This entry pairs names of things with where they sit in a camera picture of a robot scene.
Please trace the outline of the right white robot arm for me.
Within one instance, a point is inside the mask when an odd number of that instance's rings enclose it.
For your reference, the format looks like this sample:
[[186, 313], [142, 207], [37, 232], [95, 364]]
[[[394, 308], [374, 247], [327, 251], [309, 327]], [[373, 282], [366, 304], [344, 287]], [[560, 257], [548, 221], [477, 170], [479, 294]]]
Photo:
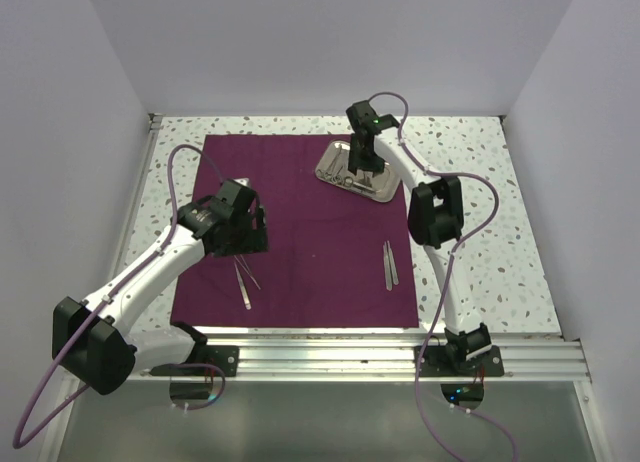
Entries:
[[490, 349], [491, 338], [472, 301], [466, 271], [456, 265], [464, 226], [459, 176], [430, 168], [391, 129], [376, 135], [361, 129], [350, 135], [349, 145], [350, 171], [377, 172], [388, 165], [411, 191], [408, 230], [424, 249], [440, 289], [436, 315], [444, 317], [445, 361], [454, 373], [470, 373], [480, 364], [481, 354]]

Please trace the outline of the steel instrument tray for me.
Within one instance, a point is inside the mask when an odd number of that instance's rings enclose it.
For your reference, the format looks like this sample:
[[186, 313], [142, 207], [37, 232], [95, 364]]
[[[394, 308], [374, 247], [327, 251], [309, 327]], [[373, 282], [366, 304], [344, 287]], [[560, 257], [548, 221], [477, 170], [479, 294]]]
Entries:
[[[331, 158], [331, 156], [335, 153], [335, 151], [339, 148], [342, 147], [344, 150], [346, 150], [348, 152], [348, 157], [349, 157], [349, 144], [345, 141], [340, 141], [340, 140], [332, 140], [329, 145], [327, 146], [326, 150], [324, 151], [323, 155], [321, 156], [316, 168], [321, 165], [325, 165], [329, 162], [329, 159]], [[384, 171], [381, 174], [377, 174], [374, 175], [371, 172], [367, 172], [369, 174], [369, 177], [371, 178], [371, 183], [372, 186], [375, 190], [374, 193], [366, 193], [366, 192], [362, 192], [359, 191], [357, 189], [355, 189], [352, 186], [352, 182], [361, 177], [361, 172], [359, 171], [356, 175], [352, 174], [349, 170], [348, 170], [348, 162], [347, 162], [347, 168], [344, 171], [344, 174], [346, 175], [345, 177], [345, 182], [343, 186], [334, 186], [330, 183], [327, 183], [331, 186], [337, 187], [338, 189], [342, 189], [351, 193], [354, 193], [356, 195], [360, 195], [363, 196], [365, 198], [368, 198], [370, 200], [373, 200], [375, 202], [378, 203], [388, 203], [390, 202], [393, 197], [395, 196], [395, 193], [400, 185], [400, 177], [391, 169], [391, 166], [389, 163], [385, 164], [384, 167]]]

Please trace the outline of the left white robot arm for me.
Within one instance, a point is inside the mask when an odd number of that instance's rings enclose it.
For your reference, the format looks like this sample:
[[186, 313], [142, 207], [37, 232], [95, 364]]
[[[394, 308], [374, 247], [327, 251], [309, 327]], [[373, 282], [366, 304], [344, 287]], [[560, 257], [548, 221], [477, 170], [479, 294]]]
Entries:
[[63, 299], [53, 311], [52, 357], [101, 395], [136, 371], [175, 365], [185, 374], [208, 361], [206, 338], [176, 322], [150, 332], [132, 328], [147, 307], [183, 272], [207, 256], [228, 257], [268, 249], [265, 209], [246, 179], [225, 180], [215, 195], [178, 212], [175, 226], [132, 266], [77, 302]]

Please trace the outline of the steel scissors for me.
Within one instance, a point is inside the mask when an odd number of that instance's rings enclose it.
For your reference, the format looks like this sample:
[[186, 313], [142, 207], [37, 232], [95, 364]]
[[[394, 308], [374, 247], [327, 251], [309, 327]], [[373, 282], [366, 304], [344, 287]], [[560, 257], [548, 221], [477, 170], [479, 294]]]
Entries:
[[347, 168], [348, 152], [339, 147], [329, 159], [329, 162], [323, 166], [319, 165], [315, 169], [316, 177], [324, 182], [334, 186], [343, 186], [346, 175], [344, 171]]

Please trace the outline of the thin steel forceps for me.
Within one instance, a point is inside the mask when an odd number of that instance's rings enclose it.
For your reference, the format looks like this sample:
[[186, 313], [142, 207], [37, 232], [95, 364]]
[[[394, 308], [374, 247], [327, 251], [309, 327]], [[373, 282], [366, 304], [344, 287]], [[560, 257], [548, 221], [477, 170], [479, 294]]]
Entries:
[[261, 286], [259, 284], [259, 282], [257, 281], [256, 277], [254, 276], [248, 262], [246, 261], [244, 255], [239, 255], [238, 256], [238, 260], [239, 260], [239, 264], [242, 266], [242, 268], [244, 269], [245, 273], [248, 275], [248, 277], [251, 279], [251, 281], [253, 282], [253, 284], [255, 285], [255, 287], [258, 290], [261, 290]]

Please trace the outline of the purple cloth wrap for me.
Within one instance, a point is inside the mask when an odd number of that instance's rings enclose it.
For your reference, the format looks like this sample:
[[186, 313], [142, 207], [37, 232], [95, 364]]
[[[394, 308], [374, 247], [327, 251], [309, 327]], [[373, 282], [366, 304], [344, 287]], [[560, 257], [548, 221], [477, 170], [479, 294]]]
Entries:
[[[248, 178], [266, 210], [269, 249], [248, 264], [244, 307], [230, 257], [206, 257], [178, 279], [171, 318], [191, 326], [246, 328], [411, 328], [419, 323], [405, 197], [378, 203], [314, 174], [327, 135], [210, 135], [196, 197], [221, 177]], [[387, 291], [383, 243], [399, 284]]]

